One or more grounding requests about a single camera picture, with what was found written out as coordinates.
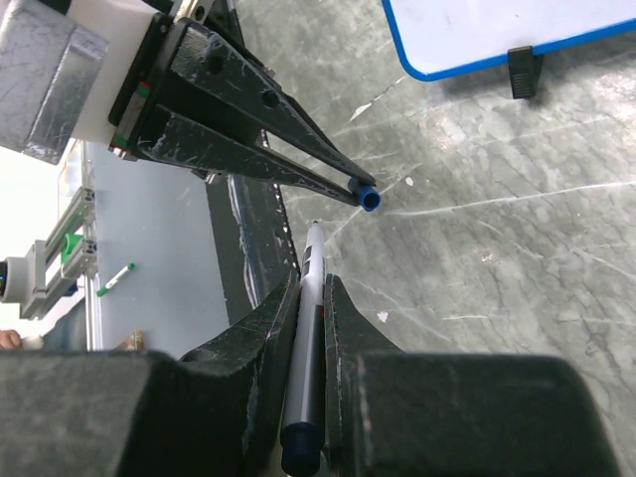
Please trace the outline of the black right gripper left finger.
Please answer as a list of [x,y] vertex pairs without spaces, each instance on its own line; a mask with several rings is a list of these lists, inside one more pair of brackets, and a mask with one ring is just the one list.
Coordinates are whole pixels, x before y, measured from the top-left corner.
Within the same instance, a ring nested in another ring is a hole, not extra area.
[[5,476],[254,476],[277,437],[298,277],[181,359],[3,352]]

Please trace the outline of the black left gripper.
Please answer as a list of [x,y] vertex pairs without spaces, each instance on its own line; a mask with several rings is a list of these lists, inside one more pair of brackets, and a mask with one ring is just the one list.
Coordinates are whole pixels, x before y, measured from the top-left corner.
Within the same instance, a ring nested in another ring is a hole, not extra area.
[[376,179],[329,140],[297,101],[208,19],[212,1],[175,1],[156,12],[108,115],[109,149],[125,160],[162,162],[303,188],[351,206],[349,190],[257,144],[219,132],[206,109],[219,100],[323,163]]

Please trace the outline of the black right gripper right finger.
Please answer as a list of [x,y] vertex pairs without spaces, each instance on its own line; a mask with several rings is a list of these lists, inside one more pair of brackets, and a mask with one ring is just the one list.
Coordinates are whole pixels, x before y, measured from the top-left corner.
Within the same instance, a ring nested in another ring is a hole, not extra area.
[[556,356],[406,352],[325,285],[327,460],[338,476],[616,476],[594,399]]

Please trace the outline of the white blue whiteboard marker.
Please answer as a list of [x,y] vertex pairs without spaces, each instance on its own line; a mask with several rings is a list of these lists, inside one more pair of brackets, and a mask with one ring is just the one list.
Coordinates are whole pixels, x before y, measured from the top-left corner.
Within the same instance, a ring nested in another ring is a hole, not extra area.
[[325,441],[325,238],[314,221],[302,255],[299,307],[283,409],[281,467],[313,476]]

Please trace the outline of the blue marker cap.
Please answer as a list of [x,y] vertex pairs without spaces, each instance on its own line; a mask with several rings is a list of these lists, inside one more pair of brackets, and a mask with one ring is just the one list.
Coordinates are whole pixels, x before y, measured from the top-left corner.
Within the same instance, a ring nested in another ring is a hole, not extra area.
[[382,197],[374,187],[363,184],[354,178],[349,180],[348,189],[366,212],[374,211],[381,203]]

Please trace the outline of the blue framed whiteboard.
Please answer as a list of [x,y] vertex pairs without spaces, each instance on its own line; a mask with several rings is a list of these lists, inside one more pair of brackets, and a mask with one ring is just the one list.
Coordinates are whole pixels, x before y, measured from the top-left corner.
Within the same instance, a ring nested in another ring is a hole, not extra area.
[[436,81],[635,30],[634,0],[394,0],[382,3],[403,69]]

